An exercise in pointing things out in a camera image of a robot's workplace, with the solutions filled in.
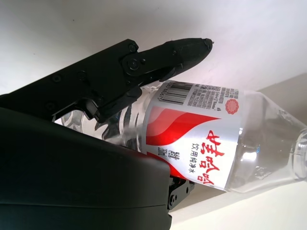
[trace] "white wall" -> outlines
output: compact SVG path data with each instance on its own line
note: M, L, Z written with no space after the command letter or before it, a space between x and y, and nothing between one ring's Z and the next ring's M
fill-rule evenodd
M305 0L0 0L0 93L126 38L141 50L208 37L178 80L261 89L307 72Z
M177 80L267 87L266 94L279 95L277 103L306 119L306 8L305 0L0 0L0 94L126 38L145 50L208 37L215 42L211 54ZM294 84L286 81L301 87L293 89L295 102L268 88L295 76ZM306 192L306 184L295 184L236 203L243 197L198 187L173 212L173 229L304 227Z

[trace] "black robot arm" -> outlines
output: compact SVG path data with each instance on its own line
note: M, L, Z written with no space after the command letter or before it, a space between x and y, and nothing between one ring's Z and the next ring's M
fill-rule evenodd
M167 230L194 184L167 164L51 121L78 109L99 123L201 62L210 39L138 53L123 41L0 97L0 229Z

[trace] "plastic water bottle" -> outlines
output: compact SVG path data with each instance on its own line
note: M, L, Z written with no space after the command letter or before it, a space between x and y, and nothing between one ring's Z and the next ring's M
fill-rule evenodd
M306 178L307 126L260 92L167 81L105 124L73 111L74 128L169 164L171 174L245 193Z

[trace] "barcode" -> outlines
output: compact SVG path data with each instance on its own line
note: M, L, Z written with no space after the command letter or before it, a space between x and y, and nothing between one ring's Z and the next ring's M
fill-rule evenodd
M174 82L160 101L183 105L192 86L189 83Z

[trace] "white ceiling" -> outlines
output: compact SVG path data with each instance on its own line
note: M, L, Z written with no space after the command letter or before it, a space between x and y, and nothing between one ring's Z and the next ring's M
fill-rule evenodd
M305 0L0 0L0 94L126 38L211 38L177 80L259 90L307 72Z

